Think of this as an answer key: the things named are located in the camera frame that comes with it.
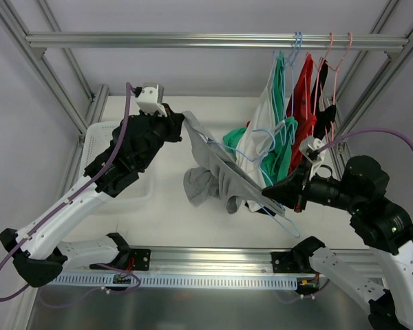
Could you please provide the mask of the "green tank top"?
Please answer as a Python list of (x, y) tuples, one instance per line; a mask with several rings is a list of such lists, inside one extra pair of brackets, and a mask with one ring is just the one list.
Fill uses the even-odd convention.
[(285, 64), (284, 55), (278, 53), (250, 120), (222, 138), (237, 165), (262, 188), (287, 176), (298, 127), (285, 110)]

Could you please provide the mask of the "white tank top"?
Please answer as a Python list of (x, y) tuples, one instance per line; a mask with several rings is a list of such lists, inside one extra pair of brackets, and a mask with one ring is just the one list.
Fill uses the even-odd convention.
[(273, 68), (272, 62), (268, 81), (255, 112), (237, 143), (235, 155), (237, 165), (262, 188), (266, 186), (265, 175), (261, 171), (262, 160), (270, 153), (275, 142), (276, 123), (271, 102)]

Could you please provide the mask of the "grey tank top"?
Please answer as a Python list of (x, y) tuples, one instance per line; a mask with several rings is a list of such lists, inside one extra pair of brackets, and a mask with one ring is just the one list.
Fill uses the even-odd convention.
[(190, 111), (185, 111), (183, 115), (191, 141), (191, 152), (198, 165), (189, 169), (183, 177), (185, 194), (193, 206), (199, 206), (209, 197), (214, 197), (222, 200), (229, 214), (236, 213), (243, 202), (254, 201), (277, 215), (285, 215), (285, 210), (263, 196), (262, 188), (221, 146), (213, 143), (211, 132)]

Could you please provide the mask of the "red tank top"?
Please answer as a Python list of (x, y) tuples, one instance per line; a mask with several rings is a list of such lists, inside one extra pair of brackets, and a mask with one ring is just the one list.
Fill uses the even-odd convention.
[(295, 143), (292, 145), (291, 161), (288, 174), (291, 174), (299, 165), (302, 154), (299, 151), (301, 142), (312, 133), (315, 124), (315, 116), (310, 110), (310, 83), (313, 75), (313, 58), (307, 54), (299, 78), (294, 87), (294, 94), (287, 106), (287, 116), (294, 117), (297, 122), (295, 131)]

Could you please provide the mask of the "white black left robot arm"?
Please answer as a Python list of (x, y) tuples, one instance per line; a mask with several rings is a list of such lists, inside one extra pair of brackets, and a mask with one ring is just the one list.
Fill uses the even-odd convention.
[(45, 215), (20, 230), (6, 228), (0, 242), (10, 253), (19, 276), (31, 287), (52, 282), (61, 272), (78, 267), (128, 270), (129, 244), (119, 233), (101, 239), (65, 242), (86, 217), (113, 201), (138, 181), (167, 142), (180, 142), (185, 116), (168, 105), (157, 112), (123, 118), (112, 131), (109, 146), (89, 163), (70, 190)]

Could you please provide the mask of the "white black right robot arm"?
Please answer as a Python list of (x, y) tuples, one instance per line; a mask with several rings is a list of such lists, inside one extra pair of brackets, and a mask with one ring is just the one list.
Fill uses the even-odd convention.
[(348, 160), (340, 180), (312, 176), (304, 160), (285, 179), (262, 194), (301, 212), (307, 202), (345, 210), (350, 226), (376, 258), (385, 287), (370, 282), (310, 236), (274, 262), (281, 271), (324, 275), (366, 313), (373, 329), (413, 329), (413, 223), (409, 214), (385, 197), (389, 175), (367, 155)]

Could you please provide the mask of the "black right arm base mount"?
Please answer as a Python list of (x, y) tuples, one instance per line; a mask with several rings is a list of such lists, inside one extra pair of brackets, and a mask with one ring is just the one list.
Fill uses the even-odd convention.
[(310, 236), (287, 252), (271, 252), (271, 264), (275, 274), (314, 274), (310, 257), (326, 245), (315, 236)]

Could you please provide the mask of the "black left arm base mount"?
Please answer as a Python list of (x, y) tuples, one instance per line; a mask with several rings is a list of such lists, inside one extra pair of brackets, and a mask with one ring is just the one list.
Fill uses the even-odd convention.
[(92, 270), (102, 270), (103, 265), (120, 270), (148, 271), (151, 260), (151, 250), (132, 248), (119, 233), (106, 235), (110, 243), (114, 243), (116, 255), (110, 262), (98, 262), (89, 266)]

